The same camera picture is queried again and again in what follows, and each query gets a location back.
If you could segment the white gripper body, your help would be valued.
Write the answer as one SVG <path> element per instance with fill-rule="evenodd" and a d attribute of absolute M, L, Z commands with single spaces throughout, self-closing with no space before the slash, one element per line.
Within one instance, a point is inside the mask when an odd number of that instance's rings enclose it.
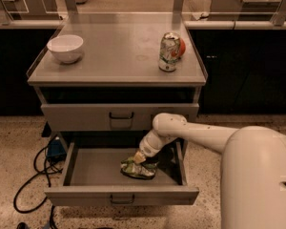
<path fill-rule="evenodd" d="M 161 144 L 158 138 L 145 136 L 139 144 L 140 153 L 144 157 L 153 157 L 161 150 Z"/>

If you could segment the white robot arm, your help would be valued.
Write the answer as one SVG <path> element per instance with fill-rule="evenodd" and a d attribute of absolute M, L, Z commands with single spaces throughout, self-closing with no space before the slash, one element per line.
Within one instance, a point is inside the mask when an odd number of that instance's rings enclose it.
<path fill-rule="evenodd" d="M 221 229 L 286 229 L 286 135 L 258 126 L 190 123 L 162 113 L 134 161 L 144 162 L 177 138 L 221 153 Z"/>

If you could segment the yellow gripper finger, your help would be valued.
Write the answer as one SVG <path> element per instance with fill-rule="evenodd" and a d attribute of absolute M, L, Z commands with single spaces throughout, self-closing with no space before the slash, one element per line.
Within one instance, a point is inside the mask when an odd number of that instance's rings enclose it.
<path fill-rule="evenodd" d="M 136 164 L 143 163 L 145 160 L 146 160 L 146 157 L 142 153 L 140 153 L 139 151 L 137 151 L 135 153 L 135 155 L 133 156 L 133 161 Z"/>

